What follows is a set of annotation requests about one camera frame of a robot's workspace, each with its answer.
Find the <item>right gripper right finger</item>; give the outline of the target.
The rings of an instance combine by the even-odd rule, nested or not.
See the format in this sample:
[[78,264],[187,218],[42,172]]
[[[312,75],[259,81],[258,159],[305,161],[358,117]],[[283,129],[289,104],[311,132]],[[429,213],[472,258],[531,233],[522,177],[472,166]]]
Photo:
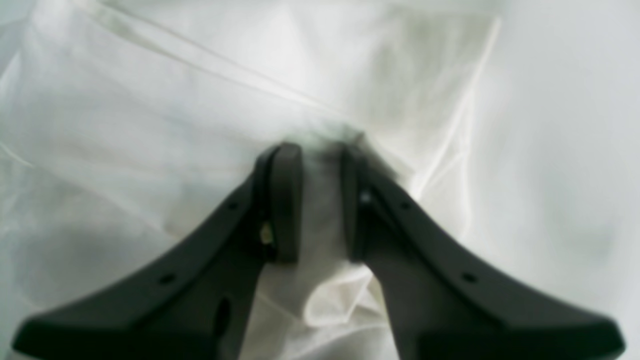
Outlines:
[[458,244],[355,146],[340,159],[349,259],[377,278],[400,360],[614,360],[616,322]]

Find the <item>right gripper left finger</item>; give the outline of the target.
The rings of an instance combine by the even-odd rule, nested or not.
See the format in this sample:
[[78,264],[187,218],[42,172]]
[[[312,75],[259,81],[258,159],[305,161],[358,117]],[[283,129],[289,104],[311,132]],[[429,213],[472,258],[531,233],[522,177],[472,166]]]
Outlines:
[[39,360],[237,360],[266,264],[300,254],[303,151],[272,146],[178,245],[98,292],[28,317],[13,350]]

